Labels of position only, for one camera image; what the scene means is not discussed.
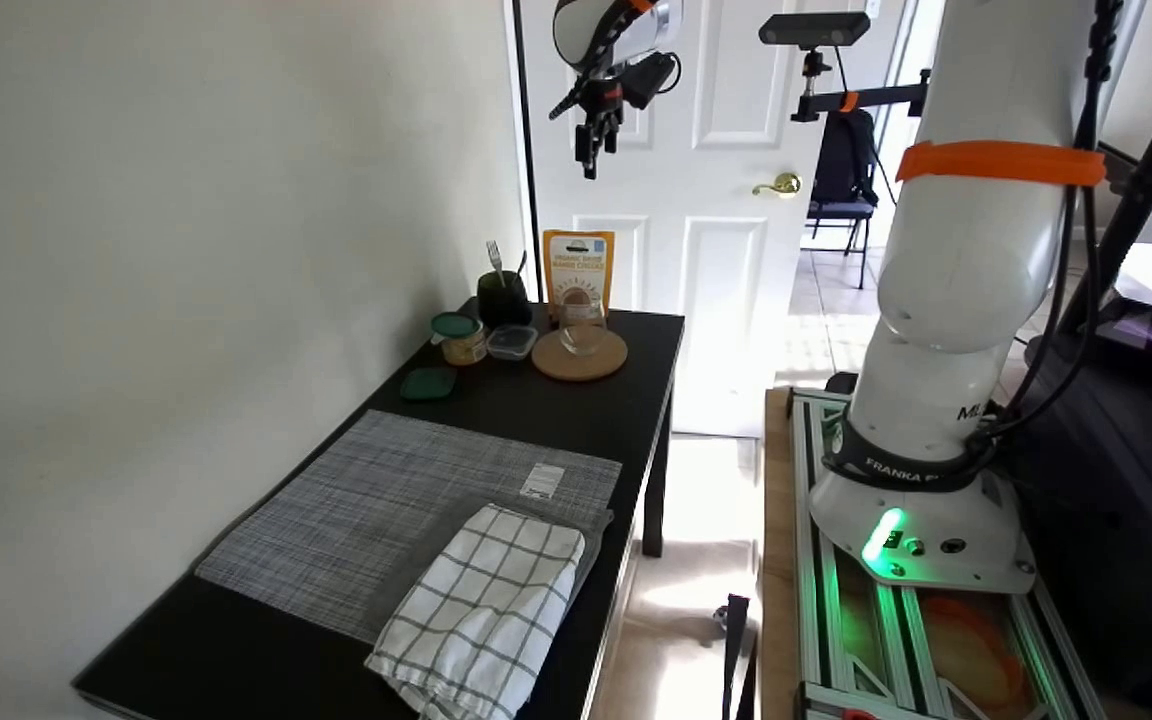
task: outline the dish towel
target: dish towel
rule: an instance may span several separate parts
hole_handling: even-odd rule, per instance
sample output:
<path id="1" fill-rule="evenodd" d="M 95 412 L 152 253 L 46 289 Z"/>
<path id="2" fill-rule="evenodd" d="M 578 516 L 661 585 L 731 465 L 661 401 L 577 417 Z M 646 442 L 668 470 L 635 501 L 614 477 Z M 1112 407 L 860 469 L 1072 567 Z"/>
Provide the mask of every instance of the dish towel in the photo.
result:
<path id="1" fill-rule="evenodd" d="M 513 720 L 571 602 L 583 535 L 482 503 L 378 629 L 366 668 L 418 714 Z"/>

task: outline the doorknob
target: doorknob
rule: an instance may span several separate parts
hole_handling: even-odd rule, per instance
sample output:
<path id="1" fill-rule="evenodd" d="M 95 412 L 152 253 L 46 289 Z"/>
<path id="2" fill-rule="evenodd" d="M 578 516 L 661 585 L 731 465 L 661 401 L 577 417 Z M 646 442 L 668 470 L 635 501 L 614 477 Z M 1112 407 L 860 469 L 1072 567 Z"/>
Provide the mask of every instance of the doorknob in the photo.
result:
<path id="1" fill-rule="evenodd" d="M 792 201 L 801 186 L 804 186 L 804 182 L 801 182 L 801 170 L 776 170 L 771 182 L 755 182 L 752 193 L 755 193 L 755 197 Z"/>

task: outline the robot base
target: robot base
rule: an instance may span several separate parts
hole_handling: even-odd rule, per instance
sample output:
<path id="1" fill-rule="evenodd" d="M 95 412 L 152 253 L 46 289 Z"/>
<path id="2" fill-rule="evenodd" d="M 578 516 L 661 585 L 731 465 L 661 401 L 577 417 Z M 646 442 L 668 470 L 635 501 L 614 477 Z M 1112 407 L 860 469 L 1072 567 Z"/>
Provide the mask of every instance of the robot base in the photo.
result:
<path id="1" fill-rule="evenodd" d="M 807 501 L 821 535 L 885 585 L 1008 596 L 1036 585 L 1012 483 L 991 470 L 956 492 L 890 492 L 825 470 Z"/>

